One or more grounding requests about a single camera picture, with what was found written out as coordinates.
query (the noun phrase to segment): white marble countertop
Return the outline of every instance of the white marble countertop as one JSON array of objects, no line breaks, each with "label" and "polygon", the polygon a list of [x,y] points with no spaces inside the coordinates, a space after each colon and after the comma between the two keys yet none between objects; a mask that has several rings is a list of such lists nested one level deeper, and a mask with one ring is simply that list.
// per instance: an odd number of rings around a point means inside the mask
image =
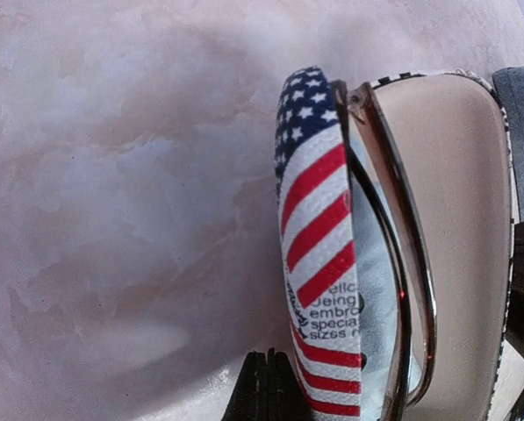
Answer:
[{"label": "white marble countertop", "polygon": [[524,65],[515,0],[322,4],[0,0],[0,421],[218,420],[244,354],[289,346],[291,71]]}]

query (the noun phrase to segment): red and white stripes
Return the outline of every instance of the red and white stripes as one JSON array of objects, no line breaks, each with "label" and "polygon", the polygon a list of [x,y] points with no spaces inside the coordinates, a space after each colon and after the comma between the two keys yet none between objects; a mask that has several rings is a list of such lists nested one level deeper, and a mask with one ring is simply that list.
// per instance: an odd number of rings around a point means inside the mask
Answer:
[{"label": "red and white stripes", "polygon": [[[362,358],[353,301],[350,197],[338,124],[298,147],[279,196],[284,273],[300,303],[297,309],[289,303],[298,375],[318,420],[360,416]],[[308,323],[300,326],[295,310]]]}]

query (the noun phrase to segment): striped fabric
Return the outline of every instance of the striped fabric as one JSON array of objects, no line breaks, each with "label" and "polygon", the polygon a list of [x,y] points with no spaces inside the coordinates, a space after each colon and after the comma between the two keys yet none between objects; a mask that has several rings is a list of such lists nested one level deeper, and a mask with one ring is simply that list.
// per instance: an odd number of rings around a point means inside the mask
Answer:
[{"label": "striped fabric", "polygon": [[285,82],[275,164],[300,383],[316,420],[355,421],[362,356],[351,194],[334,100],[319,68]]}]

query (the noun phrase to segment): american flag print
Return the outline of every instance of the american flag print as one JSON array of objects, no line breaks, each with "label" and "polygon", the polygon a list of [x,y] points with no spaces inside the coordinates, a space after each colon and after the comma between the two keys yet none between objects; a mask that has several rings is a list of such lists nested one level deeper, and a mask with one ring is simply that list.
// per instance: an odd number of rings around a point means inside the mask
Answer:
[{"label": "american flag print", "polygon": [[279,98],[276,191],[298,376],[318,421],[361,413],[359,302],[346,153],[319,68],[291,75]]}]

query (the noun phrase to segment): sunglasses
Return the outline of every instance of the sunglasses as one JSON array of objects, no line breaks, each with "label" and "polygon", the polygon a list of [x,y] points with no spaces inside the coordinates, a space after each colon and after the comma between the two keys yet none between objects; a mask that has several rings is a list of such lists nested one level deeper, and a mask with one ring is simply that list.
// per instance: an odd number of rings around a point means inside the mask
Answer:
[{"label": "sunglasses", "polygon": [[[344,81],[331,83],[350,183],[359,183],[380,225],[390,255],[398,300],[398,328],[381,419],[400,420],[408,406],[420,401],[431,384],[437,347],[437,310],[431,267],[420,218],[410,183],[391,130],[370,83],[348,91]],[[368,172],[349,144],[349,119],[353,118],[377,179],[383,189],[391,219]],[[408,278],[419,308],[423,335],[423,367],[417,387],[409,390],[412,356],[412,319]]]}]

